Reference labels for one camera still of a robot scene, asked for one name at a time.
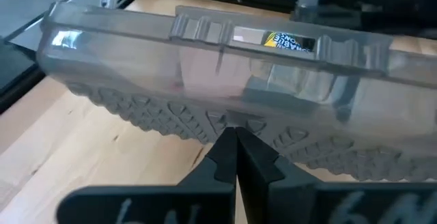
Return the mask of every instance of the translucent plastic box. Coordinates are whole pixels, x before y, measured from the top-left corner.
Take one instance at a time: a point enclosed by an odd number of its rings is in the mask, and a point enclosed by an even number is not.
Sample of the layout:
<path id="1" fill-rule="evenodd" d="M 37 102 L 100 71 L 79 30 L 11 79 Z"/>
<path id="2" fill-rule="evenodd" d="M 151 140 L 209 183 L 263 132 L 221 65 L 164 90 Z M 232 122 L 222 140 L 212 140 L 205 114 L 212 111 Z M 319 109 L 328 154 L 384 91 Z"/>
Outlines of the translucent plastic box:
<path id="1" fill-rule="evenodd" d="M 144 130 L 214 142 L 244 126 L 292 162 L 359 180 L 437 178 L 434 56 L 393 38 L 177 7 L 55 4 L 42 69 Z"/>

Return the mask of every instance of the colorful label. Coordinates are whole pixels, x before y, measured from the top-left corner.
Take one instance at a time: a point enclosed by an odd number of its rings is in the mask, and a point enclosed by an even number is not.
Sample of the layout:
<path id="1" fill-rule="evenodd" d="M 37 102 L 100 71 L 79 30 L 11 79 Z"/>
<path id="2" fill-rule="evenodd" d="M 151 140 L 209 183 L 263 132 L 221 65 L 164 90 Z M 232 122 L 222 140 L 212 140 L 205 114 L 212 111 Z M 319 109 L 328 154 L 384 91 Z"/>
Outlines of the colorful label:
<path id="1" fill-rule="evenodd" d="M 262 42 L 264 46 L 285 48 L 293 51 L 312 52 L 315 45 L 314 39 L 293 36 L 289 33 L 268 31 L 265 36 L 267 37 Z"/>

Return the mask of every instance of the wooden surface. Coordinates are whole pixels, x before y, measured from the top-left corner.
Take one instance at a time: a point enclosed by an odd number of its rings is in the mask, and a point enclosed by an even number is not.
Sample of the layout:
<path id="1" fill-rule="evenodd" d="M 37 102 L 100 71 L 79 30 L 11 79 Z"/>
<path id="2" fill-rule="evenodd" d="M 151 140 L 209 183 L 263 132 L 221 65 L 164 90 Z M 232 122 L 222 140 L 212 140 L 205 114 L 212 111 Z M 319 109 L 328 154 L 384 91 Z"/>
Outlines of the wooden surface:
<path id="1" fill-rule="evenodd" d="M 208 0 L 136 0 L 128 10 L 174 14 L 176 5 L 287 16 Z M 406 42 L 422 51 L 420 40 Z M 45 78 L 0 117 L 0 224 L 55 223 L 60 199 L 82 186 L 177 184 L 210 147 L 143 132 Z M 352 180 L 325 170 L 311 173 Z M 236 219 L 245 223 L 241 204 Z"/>

